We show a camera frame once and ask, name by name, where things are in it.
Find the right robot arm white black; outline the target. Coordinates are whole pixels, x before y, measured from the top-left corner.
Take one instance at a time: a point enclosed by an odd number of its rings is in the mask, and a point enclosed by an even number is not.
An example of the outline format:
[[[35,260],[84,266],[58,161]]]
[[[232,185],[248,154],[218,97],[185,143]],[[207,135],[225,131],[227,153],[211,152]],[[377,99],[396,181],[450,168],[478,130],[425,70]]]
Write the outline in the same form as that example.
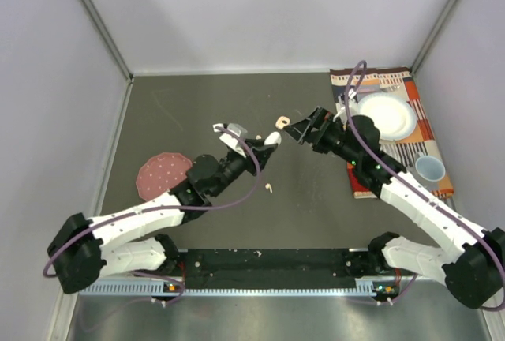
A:
[[[436,246],[387,232],[368,245],[368,265],[377,274],[405,269],[445,286],[464,306],[484,309],[504,290],[504,231],[487,230],[431,194],[399,161],[380,149],[373,120],[354,115],[342,122],[317,107],[307,118],[283,128],[314,152],[333,153],[352,167],[359,184],[398,209]]]

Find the white earbud charging case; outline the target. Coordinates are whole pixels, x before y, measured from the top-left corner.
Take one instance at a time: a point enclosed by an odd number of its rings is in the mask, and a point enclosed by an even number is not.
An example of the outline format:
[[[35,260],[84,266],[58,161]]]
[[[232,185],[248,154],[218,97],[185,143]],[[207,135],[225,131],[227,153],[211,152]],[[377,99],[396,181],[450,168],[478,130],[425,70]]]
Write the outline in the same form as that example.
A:
[[[280,132],[272,132],[264,139],[265,146],[279,146],[282,142]]]

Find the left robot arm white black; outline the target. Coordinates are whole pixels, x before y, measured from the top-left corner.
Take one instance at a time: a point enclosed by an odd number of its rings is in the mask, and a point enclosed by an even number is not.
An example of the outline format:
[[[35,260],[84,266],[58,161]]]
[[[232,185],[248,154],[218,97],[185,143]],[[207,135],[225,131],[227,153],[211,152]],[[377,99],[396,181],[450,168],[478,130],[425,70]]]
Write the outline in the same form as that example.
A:
[[[62,291],[74,294],[100,278],[138,270],[174,273],[178,249],[161,230],[178,227],[214,210],[210,199],[220,195],[243,173],[257,177],[281,144],[281,135],[238,140],[221,159],[200,155],[185,179],[155,199],[109,215],[71,215],[47,248]]]

